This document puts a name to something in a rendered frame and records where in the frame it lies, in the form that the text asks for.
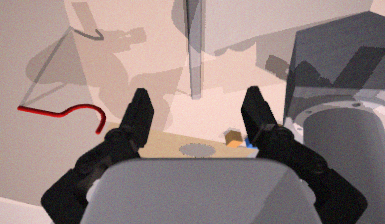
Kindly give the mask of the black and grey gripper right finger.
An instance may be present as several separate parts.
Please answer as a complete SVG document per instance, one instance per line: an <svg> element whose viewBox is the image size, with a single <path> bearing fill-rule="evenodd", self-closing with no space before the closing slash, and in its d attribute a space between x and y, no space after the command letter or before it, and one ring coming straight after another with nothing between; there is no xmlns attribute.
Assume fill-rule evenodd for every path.
<svg viewBox="0 0 385 224"><path fill-rule="evenodd" d="M278 125L258 86L247 89L241 115L249 143L259 150L255 158L283 163L305 180L315 193L322 224L356 224L368 206L365 196L320 154L296 141L290 129Z"/></svg>

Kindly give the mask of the grey bar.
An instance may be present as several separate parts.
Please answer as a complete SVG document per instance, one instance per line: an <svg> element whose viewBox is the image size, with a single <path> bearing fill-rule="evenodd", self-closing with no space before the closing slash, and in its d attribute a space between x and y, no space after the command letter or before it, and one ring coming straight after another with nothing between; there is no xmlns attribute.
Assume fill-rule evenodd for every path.
<svg viewBox="0 0 385 224"><path fill-rule="evenodd" d="M191 99L201 99L202 0L186 0Z"/></svg>

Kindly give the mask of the beige flat wall panel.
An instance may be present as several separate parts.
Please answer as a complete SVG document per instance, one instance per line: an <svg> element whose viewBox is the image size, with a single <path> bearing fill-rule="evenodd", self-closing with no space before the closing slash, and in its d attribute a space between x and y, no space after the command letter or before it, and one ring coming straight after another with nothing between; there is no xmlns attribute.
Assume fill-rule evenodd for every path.
<svg viewBox="0 0 385 224"><path fill-rule="evenodd" d="M41 198L99 145L93 104L63 0L0 0L0 201L44 210ZM45 211L45 210L44 210Z"/></svg>

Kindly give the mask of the blue box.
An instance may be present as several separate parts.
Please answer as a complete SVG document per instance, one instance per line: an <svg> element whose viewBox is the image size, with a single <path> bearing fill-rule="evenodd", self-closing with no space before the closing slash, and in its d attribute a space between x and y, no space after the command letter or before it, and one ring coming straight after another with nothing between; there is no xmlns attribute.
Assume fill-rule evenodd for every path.
<svg viewBox="0 0 385 224"><path fill-rule="evenodd" d="M245 144L247 148L253 148L252 144L249 143L248 137L245 139ZM253 149L257 149L257 148L253 148Z"/></svg>

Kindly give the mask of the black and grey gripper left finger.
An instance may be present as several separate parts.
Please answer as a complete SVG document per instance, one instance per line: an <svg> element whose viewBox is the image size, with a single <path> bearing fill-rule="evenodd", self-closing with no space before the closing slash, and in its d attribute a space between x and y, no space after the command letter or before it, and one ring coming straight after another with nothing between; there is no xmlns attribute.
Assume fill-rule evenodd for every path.
<svg viewBox="0 0 385 224"><path fill-rule="evenodd" d="M128 111L127 111L128 110ZM86 195L110 166L141 158L138 150L147 144L154 108L144 88L137 88L119 128L108 131L104 141L75 163L42 196L41 205L54 224L80 224L88 205Z"/></svg>

